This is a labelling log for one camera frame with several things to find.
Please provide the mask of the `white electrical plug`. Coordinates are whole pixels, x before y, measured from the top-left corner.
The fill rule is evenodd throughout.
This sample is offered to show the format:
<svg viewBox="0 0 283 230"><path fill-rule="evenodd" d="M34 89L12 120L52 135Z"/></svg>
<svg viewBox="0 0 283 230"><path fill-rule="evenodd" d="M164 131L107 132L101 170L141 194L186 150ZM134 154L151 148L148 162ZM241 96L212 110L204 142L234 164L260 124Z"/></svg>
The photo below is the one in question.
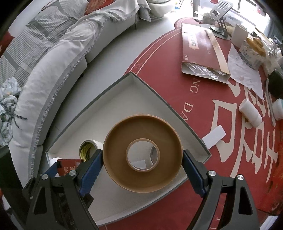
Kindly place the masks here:
<svg viewBox="0 0 283 230"><path fill-rule="evenodd" d="M134 168L136 168L139 171L147 170L147 165L146 165L145 160L139 160L139 161L133 162L131 164Z"/></svg>

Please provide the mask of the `white rectangular block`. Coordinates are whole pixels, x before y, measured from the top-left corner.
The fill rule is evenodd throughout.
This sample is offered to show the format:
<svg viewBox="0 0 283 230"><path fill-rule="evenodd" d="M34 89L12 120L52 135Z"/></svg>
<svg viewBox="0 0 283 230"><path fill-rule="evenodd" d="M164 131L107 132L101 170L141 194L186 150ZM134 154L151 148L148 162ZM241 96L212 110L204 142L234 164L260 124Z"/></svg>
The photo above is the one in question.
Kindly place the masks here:
<svg viewBox="0 0 283 230"><path fill-rule="evenodd" d="M205 135L201 140L205 144L207 149L215 146L224 136L226 132L221 125L218 125L215 129Z"/></svg>

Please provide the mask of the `red flat envelope box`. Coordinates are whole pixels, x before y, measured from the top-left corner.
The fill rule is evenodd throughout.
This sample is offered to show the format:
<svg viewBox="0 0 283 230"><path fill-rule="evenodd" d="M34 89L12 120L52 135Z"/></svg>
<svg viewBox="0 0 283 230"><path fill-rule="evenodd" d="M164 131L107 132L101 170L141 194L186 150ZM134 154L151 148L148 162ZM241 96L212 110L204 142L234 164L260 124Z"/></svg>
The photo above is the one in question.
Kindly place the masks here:
<svg viewBox="0 0 283 230"><path fill-rule="evenodd" d="M182 73L227 84L227 61L212 30L192 24L182 24L181 30Z"/></svg>

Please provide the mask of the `red cushion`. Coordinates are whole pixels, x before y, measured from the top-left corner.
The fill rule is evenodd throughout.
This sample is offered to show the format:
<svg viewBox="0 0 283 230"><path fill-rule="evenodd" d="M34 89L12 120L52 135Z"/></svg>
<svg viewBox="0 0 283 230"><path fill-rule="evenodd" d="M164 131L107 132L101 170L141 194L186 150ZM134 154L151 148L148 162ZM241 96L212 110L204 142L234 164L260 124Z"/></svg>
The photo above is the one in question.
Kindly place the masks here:
<svg viewBox="0 0 283 230"><path fill-rule="evenodd" d="M86 10L85 10L85 14L84 15L88 15L94 11L97 11L99 9L102 9L103 7L106 7L110 4L112 4L114 2L114 0L91 0L89 1Z"/></svg>

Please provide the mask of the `grey sofa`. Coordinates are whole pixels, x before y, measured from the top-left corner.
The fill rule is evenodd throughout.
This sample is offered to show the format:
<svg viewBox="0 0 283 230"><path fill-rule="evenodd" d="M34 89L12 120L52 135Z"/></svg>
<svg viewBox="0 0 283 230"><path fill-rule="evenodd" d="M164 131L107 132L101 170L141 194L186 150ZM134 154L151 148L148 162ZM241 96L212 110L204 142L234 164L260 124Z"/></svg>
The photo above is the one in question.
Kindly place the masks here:
<svg viewBox="0 0 283 230"><path fill-rule="evenodd" d="M35 172L36 151L63 86L101 34L116 37L138 19L150 19L147 1L114 1L83 15L56 43L15 37L1 56L1 145L8 146L21 185Z"/></svg>

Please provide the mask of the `white paper sheet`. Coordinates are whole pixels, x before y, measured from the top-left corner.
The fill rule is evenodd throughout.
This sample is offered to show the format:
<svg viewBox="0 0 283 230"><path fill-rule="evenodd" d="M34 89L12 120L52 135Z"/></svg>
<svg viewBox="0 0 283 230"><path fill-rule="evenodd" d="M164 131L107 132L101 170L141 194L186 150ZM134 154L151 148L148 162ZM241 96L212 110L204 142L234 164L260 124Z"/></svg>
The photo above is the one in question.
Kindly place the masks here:
<svg viewBox="0 0 283 230"><path fill-rule="evenodd" d="M264 100L259 71L252 69L242 60L233 44L228 53L227 64L230 71L230 77L233 80L241 83L249 90L254 91L259 98Z"/></svg>

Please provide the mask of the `white teal round jar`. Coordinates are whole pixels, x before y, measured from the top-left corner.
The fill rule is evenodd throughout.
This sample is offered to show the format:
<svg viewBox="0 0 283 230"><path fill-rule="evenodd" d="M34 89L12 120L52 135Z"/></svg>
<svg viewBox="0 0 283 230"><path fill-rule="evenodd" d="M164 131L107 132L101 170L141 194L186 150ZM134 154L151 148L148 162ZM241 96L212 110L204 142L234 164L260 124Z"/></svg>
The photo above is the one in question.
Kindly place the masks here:
<svg viewBox="0 0 283 230"><path fill-rule="evenodd" d="M283 119L283 100L281 98L272 103L272 110L277 121Z"/></svg>

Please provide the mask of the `metal phone stand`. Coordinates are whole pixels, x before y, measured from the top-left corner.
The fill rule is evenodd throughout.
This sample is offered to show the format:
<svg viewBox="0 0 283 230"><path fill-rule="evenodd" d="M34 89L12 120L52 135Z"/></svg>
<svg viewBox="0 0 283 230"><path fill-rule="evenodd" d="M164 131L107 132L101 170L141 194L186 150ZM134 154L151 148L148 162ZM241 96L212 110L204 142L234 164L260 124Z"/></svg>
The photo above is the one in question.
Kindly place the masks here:
<svg viewBox="0 0 283 230"><path fill-rule="evenodd" d="M228 1L219 1L210 11L211 18L214 19L218 24L218 27L210 26L210 29L218 38L224 40L231 39L231 36L229 35L226 24L224 22L224 16L230 9L232 9L232 7L233 3L230 3Z"/></svg>

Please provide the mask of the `red cigarette box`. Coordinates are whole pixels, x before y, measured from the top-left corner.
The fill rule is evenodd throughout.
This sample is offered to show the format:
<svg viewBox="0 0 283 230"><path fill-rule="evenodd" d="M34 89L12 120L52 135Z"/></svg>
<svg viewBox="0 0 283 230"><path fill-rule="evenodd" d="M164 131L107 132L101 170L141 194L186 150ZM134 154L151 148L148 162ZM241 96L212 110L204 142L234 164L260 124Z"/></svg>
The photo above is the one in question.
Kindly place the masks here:
<svg viewBox="0 0 283 230"><path fill-rule="evenodd" d="M82 162L81 159L59 159L57 160L57 173L59 176L65 176L70 171L76 170Z"/></svg>

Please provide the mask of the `black box on table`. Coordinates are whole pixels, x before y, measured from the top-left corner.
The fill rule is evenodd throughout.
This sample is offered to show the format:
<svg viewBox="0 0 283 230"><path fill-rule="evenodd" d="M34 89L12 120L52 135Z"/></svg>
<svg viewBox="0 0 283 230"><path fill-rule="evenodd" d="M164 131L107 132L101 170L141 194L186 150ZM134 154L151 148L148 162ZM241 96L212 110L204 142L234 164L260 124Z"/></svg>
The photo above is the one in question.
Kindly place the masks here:
<svg viewBox="0 0 283 230"><path fill-rule="evenodd" d="M268 90L275 98L283 99L283 77L282 71L275 69L268 76L269 86Z"/></svg>

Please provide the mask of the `white bottle lying on table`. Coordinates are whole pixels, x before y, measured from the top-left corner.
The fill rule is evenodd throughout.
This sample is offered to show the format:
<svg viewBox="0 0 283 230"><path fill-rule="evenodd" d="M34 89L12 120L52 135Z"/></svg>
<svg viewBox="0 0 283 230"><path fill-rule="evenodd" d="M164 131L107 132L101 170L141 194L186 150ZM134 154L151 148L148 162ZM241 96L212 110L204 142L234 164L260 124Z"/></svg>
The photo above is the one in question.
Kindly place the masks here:
<svg viewBox="0 0 283 230"><path fill-rule="evenodd" d="M253 127L258 127L262 123L262 117L249 99L244 99L239 105L240 113L251 123Z"/></svg>

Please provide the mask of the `brown tape spool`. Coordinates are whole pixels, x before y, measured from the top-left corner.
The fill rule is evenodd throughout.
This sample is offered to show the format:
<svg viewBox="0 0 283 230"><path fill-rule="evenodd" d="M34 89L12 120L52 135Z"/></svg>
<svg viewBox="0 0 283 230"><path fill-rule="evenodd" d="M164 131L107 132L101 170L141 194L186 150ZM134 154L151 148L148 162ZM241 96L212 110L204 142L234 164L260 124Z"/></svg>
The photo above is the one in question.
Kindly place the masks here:
<svg viewBox="0 0 283 230"><path fill-rule="evenodd" d="M183 147L176 130L165 120L148 114L130 116L112 127L103 146L103 160L110 178L135 193L166 187L177 176ZM131 163L145 160L147 170Z"/></svg>

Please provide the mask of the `paper food cup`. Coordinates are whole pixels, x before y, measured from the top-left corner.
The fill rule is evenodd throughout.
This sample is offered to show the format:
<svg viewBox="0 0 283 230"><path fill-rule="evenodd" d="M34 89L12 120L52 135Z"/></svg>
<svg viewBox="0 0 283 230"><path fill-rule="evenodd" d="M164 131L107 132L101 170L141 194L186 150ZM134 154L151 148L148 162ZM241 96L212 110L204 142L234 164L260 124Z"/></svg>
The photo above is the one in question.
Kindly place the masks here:
<svg viewBox="0 0 283 230"><path fill-rule="evenodd" d="M239 49L239 56L250 68L258 70L266 58L266 51L259 38L248 36Z"/></svg>

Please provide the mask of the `grey striped pillow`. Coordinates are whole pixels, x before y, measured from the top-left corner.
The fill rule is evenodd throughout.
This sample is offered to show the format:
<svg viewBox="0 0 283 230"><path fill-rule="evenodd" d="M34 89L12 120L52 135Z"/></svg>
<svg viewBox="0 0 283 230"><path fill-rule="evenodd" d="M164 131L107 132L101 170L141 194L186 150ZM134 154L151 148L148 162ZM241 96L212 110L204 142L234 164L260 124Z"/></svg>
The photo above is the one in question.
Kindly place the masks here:
<svg viewBox="0 0 283 230"><path fill-rule="evenodd" d="M89 1L54 1L31 20L22 34L52 43L65 34L85 13Z"/></svg>

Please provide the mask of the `red round table mat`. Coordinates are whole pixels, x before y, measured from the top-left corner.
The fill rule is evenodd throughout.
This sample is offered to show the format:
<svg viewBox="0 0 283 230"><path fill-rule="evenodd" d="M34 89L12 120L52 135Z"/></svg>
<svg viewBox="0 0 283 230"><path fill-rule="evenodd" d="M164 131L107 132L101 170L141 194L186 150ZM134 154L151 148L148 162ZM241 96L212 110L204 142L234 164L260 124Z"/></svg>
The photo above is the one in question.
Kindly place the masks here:
<svg viewBox="0 0 283 230"><path fill-rule="evenodd" d="M278 214L282 179L273 173L282 165L282 142L267 100L234 80L224 84L182 73L181 53L182 32L174 29L150 44L129 71L167 101L201 140L211 142L208 169L244 176L260 219Z"/></svg>

